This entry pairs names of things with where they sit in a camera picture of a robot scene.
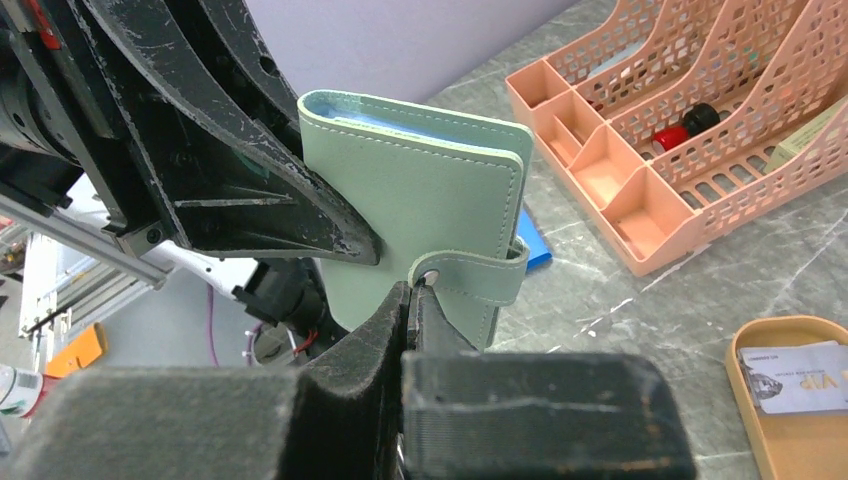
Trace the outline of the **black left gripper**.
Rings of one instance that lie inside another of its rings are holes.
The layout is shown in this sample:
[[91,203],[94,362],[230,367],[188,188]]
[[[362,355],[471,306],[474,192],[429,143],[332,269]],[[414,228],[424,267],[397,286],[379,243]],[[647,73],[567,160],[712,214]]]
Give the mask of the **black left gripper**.
[[216,258],[374,265],[379,240],[305,164],[297,95],[244,1],[5,1],[1,133],[85,172],[104,232]]

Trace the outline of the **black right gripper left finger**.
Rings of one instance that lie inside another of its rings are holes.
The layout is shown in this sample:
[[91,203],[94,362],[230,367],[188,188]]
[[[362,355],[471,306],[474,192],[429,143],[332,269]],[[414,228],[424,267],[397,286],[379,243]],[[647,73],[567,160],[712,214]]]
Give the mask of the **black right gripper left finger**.
[[392,479],[411,300],[300,368],[95,368],[61,380],[5,479]]

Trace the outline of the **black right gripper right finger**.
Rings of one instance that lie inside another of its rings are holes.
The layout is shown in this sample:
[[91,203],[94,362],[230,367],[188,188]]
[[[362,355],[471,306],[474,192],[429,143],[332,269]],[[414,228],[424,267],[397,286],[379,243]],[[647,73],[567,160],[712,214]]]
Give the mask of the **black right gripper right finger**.
[[692,479],[671,388],[626,353],[483,353],[431,287],[412,291],[403,354],[407,479]]

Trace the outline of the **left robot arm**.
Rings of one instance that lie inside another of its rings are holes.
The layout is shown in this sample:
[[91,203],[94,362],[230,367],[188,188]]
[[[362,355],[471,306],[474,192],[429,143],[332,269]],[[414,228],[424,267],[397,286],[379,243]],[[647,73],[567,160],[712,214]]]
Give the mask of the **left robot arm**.
[[165,257],[270,326],[332,331],[318,258],[373,230],[304,159],[243,1],[5,1],[1,211],[153,287]]

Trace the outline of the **yellow oval tray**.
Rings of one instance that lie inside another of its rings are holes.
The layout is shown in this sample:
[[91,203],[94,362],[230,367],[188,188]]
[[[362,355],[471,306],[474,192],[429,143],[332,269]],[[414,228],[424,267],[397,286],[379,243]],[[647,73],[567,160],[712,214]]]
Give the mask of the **yellow oval tray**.
[[847,476],[847,330],[813,316],[744,324],[725,366],[764,479]]

